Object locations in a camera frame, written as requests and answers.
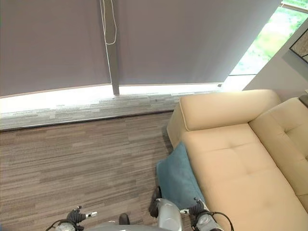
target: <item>carpet floor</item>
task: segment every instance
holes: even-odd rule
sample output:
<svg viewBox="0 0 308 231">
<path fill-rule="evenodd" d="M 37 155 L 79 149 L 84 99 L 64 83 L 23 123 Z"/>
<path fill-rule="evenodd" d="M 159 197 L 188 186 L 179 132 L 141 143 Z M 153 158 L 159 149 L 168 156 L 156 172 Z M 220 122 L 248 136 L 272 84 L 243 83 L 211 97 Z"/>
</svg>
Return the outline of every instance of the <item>carpet floor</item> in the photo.
<svg viewBox="0 0 308 231">
<path fill-rule="evenodd" d="M 97 211 L 85 230 L 128 213 L 154 225 L 148 212 L 155 164 L 172 151 L 171 113 L 140 115 L 0 134 L 3 231 L 42 231 L 77 205 Z M 191 230 L 183 217 L 185 230 Z"/>
</svg>

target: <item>window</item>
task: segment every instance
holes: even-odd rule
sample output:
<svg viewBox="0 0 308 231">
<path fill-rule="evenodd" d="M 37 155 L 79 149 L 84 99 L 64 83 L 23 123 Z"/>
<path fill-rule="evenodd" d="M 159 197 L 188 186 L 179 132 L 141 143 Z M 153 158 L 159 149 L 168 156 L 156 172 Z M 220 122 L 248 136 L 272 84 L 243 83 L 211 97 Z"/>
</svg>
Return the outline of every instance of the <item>window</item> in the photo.
<svg viewBox="0 0 308 231">
<path fill-rule="evenodd" d="M 257 74 L 308 18 L 308 0 L 285 0 L 230 75 Z"/>
</svg>

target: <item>roller blind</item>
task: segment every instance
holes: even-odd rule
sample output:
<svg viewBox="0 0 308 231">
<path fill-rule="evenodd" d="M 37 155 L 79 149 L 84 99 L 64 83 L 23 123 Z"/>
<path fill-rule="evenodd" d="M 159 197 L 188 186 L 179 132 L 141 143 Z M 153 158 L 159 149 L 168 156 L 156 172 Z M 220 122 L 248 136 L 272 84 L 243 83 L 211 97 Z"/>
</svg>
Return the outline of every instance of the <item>roller blind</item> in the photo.
<svg viewBox="0 0 308 231">
<path fill-rule="evenodd" d="M 109 83 L 98 0 L 1 0 L 0 94 Z"/>
<path fill-rule="evenodd" d="M 120 84 L 215 83 L 232 71 L 279 0 L 119 0 Z"/>
</svg>

